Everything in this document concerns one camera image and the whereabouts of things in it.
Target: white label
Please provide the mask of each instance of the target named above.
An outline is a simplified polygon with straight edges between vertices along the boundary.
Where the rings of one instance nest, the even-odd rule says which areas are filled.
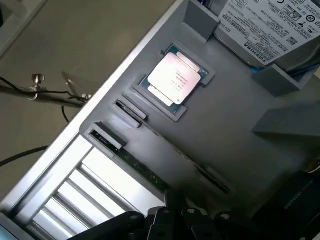
[[[320,0],[228,0],[219,28],[268,65],[320,36]]]

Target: gray bracket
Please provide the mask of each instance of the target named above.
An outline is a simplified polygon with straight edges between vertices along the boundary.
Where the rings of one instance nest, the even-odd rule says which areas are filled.
[[[220,19],[199,2],[190,0],[183,22],[208,41],[218,27]]]
[[[253,128],[256,134],[289,137],[290,140],[320,140],[320,102],[270,109]]]
[[[273,64],[254,74],[252,78],[274,97],[280,97],[302,90],[313,74],[314,71],[309,71],[303,77],[293,79],[280,67]]]

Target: black plastic part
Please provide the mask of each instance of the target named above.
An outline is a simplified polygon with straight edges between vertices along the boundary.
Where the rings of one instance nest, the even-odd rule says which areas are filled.
[[[69,240],[122,240],[128,239],[128,233],[143,228],[145,216],[129,211],[91,228]]]

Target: blue cable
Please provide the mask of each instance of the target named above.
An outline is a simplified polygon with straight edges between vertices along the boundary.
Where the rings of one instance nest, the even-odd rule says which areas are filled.
[[[304,69],[301,69],[301,70],[297,70],[297,71],[291,71],[289,72],[288,74],[290,75],[290,77],[296,77],[296,76],[299,76],[299,75],[302,75],[302,74],[305,74],[313,69],[316,69],[317,67],[320,67],[320,63],[316,63],[312,66],[309,66],[309,67],[306,67]],[[251,68],[251,72],[252,74],[257,74],[259,73],[262,69],[264,69],[263,67],[252,67]]]

